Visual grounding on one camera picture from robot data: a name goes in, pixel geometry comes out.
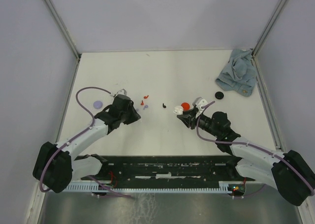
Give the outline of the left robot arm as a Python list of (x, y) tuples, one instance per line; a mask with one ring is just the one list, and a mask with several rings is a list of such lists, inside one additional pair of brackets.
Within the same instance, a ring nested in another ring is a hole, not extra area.
[(109, 174), (106, 159), (96, 154), (81, 159), (78, 156), (121, 124), (129, 125), (140, 118), (128, 96), (116, 95), (113, 103), (94, 115), (91, 125), (78, 135), (56, 144), (44, 143), (34, 165), (33, 177), (55, 193), (62, 192), (71, 181), (89, 175), (105, 179)]

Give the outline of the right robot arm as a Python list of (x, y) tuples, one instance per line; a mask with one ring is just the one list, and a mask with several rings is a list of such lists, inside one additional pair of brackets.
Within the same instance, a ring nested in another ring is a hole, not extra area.
[(244, 177), (264, 183), (295, 206), (315, 194), (315, 174), (298, 152), (284, 153), (254, 144), (232, 130), (226, 113), (217, 111), (208, 117), (204, 115), (206, 109), (207, 106), (195, 106), (184, 110), (177, 106), (174, 112), (189, 129), (214, 136), (218, 149), (233, 157), (232, 164), (226, 167), (229, 179)]

